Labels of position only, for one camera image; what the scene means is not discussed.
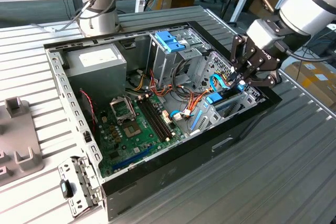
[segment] table leg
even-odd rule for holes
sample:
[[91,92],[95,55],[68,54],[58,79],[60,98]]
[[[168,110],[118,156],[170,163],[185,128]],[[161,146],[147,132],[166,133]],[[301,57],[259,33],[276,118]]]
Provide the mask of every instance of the table leg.
[[142,13],[144,11],[146,0],[136,0],[135,1],[135,12]]
[[232,14],[232,17],[231,17],[231,19],[230,19],[230,22],[237,22],[238,17],[239,17],[239,14],[240,14],[241,11],[243,10],[246,1],[247,1],[247,0],[239,0],[239,1],[238,1],[238,4],[237,4],[237,6],[236,6],[235,11],[234,11],[233,14]]

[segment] blue pcie slot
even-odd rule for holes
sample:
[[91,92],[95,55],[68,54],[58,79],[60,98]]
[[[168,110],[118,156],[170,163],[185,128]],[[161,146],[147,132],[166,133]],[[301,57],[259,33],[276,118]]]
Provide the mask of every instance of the blue pcie slot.
[[120,163],[117,163],[116,165],[113,165],[113,166],[112,166],[112,169],[113,169],[113,170],[117,170],[117,169],[119,169],[119,168],[121,168],[121,167],[123,167],[123,166],[127,166],[127,165],[129,165],[129,164],[134,163],[137,159],[140,159],[140,158],[142,158],[142,157],[148,155],[149,151],[150,151],[153,147],[154,147],[154,145],[151,146],[151,147],[149,147],[149,148],[147,148],[147,150],[145,150],[145,151],[143,151],[143,152],[140,152],[140,153],[138,153],[138,154],[135,154],[134,156],[129,157],[129,158],[125,159],[124,161],[121,161]]
[[203,113],[203,111],[200,110],[199,113],[197,114],[197,117],[195,118],[195,121],[194,121],[193,125],[191,125],[191,128],[190,128],[192,131],[194,130],[194,127],[196,126],[197,122],[199,121],[202,113]]

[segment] gray power supply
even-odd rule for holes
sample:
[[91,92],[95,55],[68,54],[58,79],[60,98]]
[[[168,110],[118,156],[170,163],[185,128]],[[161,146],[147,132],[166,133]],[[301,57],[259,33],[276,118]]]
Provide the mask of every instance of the gray power supply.
[[127,63],[114,44],[72,51],[66,59],[69,69],[65,73],[72,88],[86,87],[97,105],[124,93]]

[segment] black latch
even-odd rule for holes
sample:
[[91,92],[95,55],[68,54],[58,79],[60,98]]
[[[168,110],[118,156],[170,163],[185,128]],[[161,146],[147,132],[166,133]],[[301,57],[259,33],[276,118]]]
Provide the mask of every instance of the black latch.
[[70,198],[74,195],[68,180],[62,179],[59,185],[61,186],[64,199]]

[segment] motherboard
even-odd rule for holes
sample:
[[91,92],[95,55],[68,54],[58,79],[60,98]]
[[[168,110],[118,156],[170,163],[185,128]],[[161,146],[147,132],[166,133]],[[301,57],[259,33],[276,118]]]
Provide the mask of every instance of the motherboard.
[[110,176],[185,137],[179,127],[167,121],[156,95],[141,101],[117,98],[111,103],[110,107],[97,113],[99,148],[103,156],[99,164],[102,177]]

